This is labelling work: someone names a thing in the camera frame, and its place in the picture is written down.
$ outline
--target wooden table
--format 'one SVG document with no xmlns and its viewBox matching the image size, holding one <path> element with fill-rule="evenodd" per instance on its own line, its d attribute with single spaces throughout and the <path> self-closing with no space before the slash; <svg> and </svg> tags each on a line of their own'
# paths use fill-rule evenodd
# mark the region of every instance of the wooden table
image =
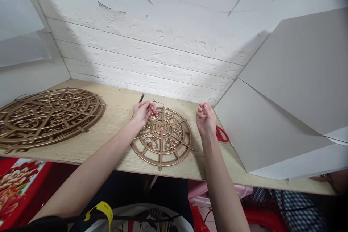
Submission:
<svg viewBox="0 0 348 232">
<path fill-rule="evenodd" d="M 118 88 L 74 79 L 58 84 L 52 89 L 66 87 L 81 88 L 98 93 L 107 104 L 106 111 L 102 118 L 92 126 L 88 132 L 79 134 L 66 141 L 50 146 L 30 149 L 27 152 L 13 151 L 9 154 L 5 154 L 4 150 L 1 150 L 0 156 L 81 164 L 115 135 L 132 117 L 132 108 L 139 102 L 142 96 L 141 92 L 131 90 L 122 91 Z M 204 166 L 202 143 L 195 123 L 195 111 L 199 108 L 199 105 L 153 94 L 144 95 L 143 100 L 150 99 L 165 104 L 170 109 L 187 118 L 192 132 L 194 151 L 190 152 L 179 164 L 163 167 L 162 170 L 159 171 L 157 166 L 142 160 L 135 154 L 133 149 L 129 147 L 122 160 L 117 165 L 116 170 L 196 180 L 205 179 L 206 170 Z M 217 125 L 222 127 L 219 120 L 217 120 Z M 287 182 L 248 174 L 230 143 L 220 142 L 220 147 L 228 172 L 235 184 L 334 195 L 334 191 L 327 182 L 318 182 L 311 179 Z"/>
</svg>

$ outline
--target red scissors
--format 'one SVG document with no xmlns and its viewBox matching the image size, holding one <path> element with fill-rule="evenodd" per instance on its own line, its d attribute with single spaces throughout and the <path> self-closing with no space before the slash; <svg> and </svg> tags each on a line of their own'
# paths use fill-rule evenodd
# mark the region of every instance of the red scissors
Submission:
<svg viewBox="0 0 348 232">
<path fill-rule="evenodd" d="M 229 142 L 229 137 L 227 136 L 226 132 L 219 126 L 216 126 L 216 136 L 218 141 Z"/>
</svg>

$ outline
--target gold ornamental wheel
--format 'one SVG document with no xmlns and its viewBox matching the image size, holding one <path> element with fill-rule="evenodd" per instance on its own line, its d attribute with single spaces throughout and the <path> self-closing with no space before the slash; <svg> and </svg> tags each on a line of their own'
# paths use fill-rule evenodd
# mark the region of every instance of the gold ornamental wheel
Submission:
<svg viewBox="0 0 348 232">
<path fill-rule="evenodd" d="M 82 89 L 57 89 L 16 99 L 0 109 L 0 148 L 5 153 L 45 146 L 85 132 L 104 102 Z"/>
<path fill-rule="evenodd" d="M 191 129 L 179 113 L 164 107 L 156 111 L 159 117 L 150 115 L 131 146 L 139 157 L 162 170 L 183 161 L 193 150 Z"/>
</svg>

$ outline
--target white cardboard panel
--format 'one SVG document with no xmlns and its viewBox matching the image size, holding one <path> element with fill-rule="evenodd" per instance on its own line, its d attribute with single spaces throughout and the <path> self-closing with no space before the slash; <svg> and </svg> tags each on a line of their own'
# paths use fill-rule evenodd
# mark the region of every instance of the white cardboard panel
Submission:
<svg viewBox="0 0 348 232">
<path fill-rule="evenodd" d="M 262 169 L 251 171 L 250 174 L 273 179 L 309 178 L 345 169 L 348 167 L 347 159 L 348 147 L 332 144 Z"/>
<path fill-rule="evenodd" d="M 348 142 L 348 8 L 281 21 L 239 78 L 320 134 Z"/>
<path fill-rule="evenodd" d="M 297 164 L 292 159 L 334 144 L 240 79 L 219 101 L 215 112 L 247 172 L 275 164 L 275 168 L 269 167 L 267 173 L 262 173 L 264 177 L 280 177 L 282 173 L 285 178 L 303 176 L 311 170 L 289 168 Z M 281 169 L 279 163 L 286 160 L 290 164 Z"/>
</svg>

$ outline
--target person's right hand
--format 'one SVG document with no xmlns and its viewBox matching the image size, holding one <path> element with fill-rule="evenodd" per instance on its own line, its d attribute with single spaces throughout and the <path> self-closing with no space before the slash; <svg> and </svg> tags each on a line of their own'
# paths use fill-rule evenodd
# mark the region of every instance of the person's right hand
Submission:
<svg viewBox="0 0 348 232">
<path fill-rule="evenodd" d="M 200 103 L 196 113 L 196 123 L 201 137 L 216 135 L 216 116 L 208 103 Z"/>
</svg>

